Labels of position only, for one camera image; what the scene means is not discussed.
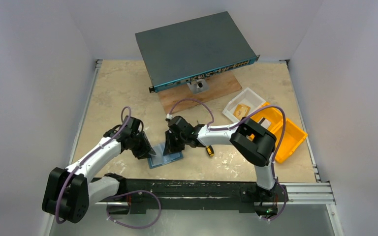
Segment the blue card holder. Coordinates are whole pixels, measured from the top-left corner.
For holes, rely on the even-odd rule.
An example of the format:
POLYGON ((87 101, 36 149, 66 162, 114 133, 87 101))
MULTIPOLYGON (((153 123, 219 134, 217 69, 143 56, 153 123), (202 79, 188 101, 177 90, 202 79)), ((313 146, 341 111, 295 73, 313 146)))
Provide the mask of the blue card holder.
POLYGON ((150 169, 164 166, 172 162, 183 159, 183 154, 181 152, 163 155, 164 148, 165 148, 164 143, 160 143, 153 147, 153 150, 156 154, 148 158, 148 166, 150 169))

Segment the gold credit card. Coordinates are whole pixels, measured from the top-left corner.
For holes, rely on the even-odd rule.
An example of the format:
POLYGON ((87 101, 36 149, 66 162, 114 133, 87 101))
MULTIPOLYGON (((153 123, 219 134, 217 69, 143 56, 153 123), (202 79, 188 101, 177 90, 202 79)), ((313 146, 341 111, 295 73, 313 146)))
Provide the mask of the gold credit card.
POLYGON ((242 118, 246 117, 250 112, 250 106, 245 104, 238 104, 233 112, 233 115, 238 119, 242 120, 242 118))

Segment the white credit card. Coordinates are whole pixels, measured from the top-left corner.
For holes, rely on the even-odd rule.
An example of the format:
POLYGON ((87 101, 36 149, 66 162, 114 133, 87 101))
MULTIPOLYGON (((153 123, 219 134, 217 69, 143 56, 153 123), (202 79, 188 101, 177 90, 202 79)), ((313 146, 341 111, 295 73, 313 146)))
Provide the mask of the white credit card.
POLYGON ((269 127, 271 126, 272 123, 271 123, 268 119, 266 119, 266 118, 262 118, 262 119, 258 122, 258 124, 260 124, 262 127, 266 128, 266 129, 269 129, 269 127))

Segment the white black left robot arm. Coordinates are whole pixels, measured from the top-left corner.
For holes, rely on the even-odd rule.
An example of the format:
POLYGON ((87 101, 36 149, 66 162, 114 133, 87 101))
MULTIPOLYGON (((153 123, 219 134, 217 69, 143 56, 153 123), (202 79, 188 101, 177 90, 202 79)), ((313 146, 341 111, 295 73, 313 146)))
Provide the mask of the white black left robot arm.
POLYGON ((84 157, 65 168, 50 173, 42 201, 42 210, 63 223, 78 223, 89 207, 101 200, 123 200, 128 191, 126 178, 107 173, 98 180, 96 174, 113 158, 130 150, 137 159, 155 154, 143 131, 143 121, 126 116, 122 124, 106 131, 99 143, 84 157))

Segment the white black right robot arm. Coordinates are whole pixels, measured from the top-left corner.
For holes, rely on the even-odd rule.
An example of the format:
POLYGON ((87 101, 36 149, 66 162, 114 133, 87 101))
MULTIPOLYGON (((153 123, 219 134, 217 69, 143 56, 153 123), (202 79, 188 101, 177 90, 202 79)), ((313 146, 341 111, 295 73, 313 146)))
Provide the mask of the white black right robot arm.
POLYGON ((163 154, 181 152, 186 146, 205 148, 214 145, 230 145, 254 165, 257 195, 268 200, 276 193, 276 178, 272 169, 272 155, 276 151, 276 136, 252 119, 241 124, 210 126, 188 123, 183 117, 168 120, 163 154))

